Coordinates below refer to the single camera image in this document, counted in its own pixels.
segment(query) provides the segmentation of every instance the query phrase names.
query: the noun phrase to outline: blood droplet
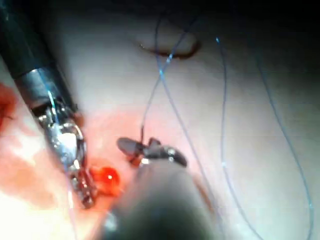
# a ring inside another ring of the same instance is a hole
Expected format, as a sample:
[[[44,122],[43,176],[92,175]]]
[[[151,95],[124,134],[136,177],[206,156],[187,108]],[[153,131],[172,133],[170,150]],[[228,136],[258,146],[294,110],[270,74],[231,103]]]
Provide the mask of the blood droplet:
[[[91,167],[90,173],[98,191],[104,195],[118,196],[120,193],[120,176],[112,167]]]

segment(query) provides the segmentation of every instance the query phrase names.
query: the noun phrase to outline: blood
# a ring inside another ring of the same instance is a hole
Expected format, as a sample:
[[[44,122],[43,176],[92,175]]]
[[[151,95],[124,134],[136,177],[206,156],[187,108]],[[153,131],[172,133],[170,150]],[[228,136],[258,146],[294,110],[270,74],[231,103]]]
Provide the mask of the blood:
[[[15,92],[0,83],[0,132],[13,120],[13,112],[17,105]]]

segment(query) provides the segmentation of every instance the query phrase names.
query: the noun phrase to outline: metal instrument jaw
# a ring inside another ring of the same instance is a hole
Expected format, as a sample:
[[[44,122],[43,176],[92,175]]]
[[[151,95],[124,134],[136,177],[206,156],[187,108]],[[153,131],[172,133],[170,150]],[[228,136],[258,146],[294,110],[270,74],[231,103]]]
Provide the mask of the metal instrument jaw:
[[[127,137],[120,137],[117,140],[117,146],[125,155],[131,158],[130,162],[139,166],[149,164],[157,160],[167,160],[187,167],[185,156],[176,148],[168,145],[162,145],[159,140],[151,137],[148,145],[135,141]]]
[[[84,208],[94,205],[96,188],[86,168],[86,143],[79,126],[61,103],[48,106],[38,118],[58,167],[68,176]]]

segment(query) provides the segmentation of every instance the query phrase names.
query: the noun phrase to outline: red blood droplet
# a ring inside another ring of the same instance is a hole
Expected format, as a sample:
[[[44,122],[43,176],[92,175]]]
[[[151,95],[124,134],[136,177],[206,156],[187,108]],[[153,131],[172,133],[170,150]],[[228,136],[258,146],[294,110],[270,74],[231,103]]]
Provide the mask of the red blood droplet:
[[[91,167],[90,173],[100,193],[117,196],[120,193],[120,176],[112,167]]]

